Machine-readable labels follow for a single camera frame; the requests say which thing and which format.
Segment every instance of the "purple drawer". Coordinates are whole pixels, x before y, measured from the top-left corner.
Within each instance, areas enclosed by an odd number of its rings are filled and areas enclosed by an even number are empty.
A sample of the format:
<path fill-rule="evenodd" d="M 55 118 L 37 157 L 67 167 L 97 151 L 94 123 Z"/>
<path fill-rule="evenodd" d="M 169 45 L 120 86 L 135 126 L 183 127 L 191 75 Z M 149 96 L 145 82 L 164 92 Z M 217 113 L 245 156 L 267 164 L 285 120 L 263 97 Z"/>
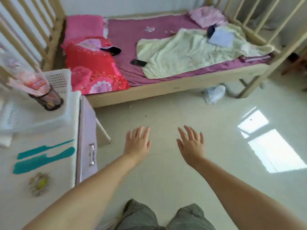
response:
<path fill-rule="evenodd" d="M 85 96 L 81 98 L 76 184 L 98 171 L 96 163 L 96 114 Z"/>

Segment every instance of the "mattress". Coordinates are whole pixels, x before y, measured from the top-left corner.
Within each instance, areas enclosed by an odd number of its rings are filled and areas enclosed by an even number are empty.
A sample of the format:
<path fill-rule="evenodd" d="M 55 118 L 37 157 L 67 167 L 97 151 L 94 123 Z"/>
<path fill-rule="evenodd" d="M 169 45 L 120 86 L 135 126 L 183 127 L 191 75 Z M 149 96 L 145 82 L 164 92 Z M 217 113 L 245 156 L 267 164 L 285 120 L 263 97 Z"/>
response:
<path fill-rule="evenodd" d="M 129 19 L 129 20 L 109 20 L 108 40 L 114 46 L 120 47 L 122 52 L 114 59 L 122 75 L 128 80 L 131 87 L 159 83 L 162 81 L 171 81 L 183 77 L 193 77 L 206 73 L 236 69 L 245 66 L 266 63 L 268 59 L 243 62 L 240 59 L 226 61 L 209 67 L 198 69 L 192 72 L 182 73 L 172 77 L 162 79 L 148 79 L 140 67 L 130 64 L 130 61 L 137 59 L 136 44 L 142 39 L 162 39 L 171 37 L 181 28 L 201 29 L 187 15 L 167 15 L 149 19 Z"/>

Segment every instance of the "drawer handle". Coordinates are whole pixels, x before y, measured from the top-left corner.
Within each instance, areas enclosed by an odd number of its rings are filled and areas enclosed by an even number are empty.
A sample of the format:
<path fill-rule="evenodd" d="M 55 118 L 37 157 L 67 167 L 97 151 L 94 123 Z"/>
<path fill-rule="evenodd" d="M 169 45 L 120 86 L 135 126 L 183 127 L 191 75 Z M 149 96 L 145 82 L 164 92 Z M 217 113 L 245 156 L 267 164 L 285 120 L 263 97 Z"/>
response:
<path fill-rule="evenodd" d="M 91 143 L 90 144 L 90 167 L 95 165 L 95 144 Z"/>

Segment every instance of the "tiled floor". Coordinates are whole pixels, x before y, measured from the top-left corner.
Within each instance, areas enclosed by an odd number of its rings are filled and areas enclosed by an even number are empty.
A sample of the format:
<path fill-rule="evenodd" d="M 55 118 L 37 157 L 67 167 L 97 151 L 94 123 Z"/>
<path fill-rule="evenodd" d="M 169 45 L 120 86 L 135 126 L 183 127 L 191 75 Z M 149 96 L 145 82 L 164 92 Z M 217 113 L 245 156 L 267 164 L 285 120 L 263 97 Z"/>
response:
<path fill-rule="evenodd" d="M 232 92 L 242 88 L 227 84 Z M 246 99 L 224 97 L 207 105 L 199 90 L 178 92 L 96 109 L 113 139 L 99 148 L 100 168 L 121 155 L 125 134 L 150 126 L 148 158 L 118 188 L 103 223 L 120 215 L 134 198 L 166 225 L 176 211 L 197 203 L 216 229 L 236 229 L 206 181 L 185 164 L 176 138 L 184 124 L 202 131 L 208 158 L 228 172 L 282 202 L 304 218 L 307 213 L 307 77 L 277 73 Z"/>

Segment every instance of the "green trousers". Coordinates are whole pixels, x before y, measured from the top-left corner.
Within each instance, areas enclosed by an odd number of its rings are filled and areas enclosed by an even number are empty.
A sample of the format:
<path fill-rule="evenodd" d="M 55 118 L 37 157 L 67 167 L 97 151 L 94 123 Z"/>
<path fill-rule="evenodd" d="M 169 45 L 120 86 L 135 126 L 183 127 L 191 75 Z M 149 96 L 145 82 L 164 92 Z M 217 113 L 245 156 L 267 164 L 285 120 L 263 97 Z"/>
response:
<path fill-rule="evenodd" d="M 167 227 L 158 224 L 155 213 L 145 204 L 130 200 L 114 230 L 215 230 L 196 204 L 180 208 Z"/>

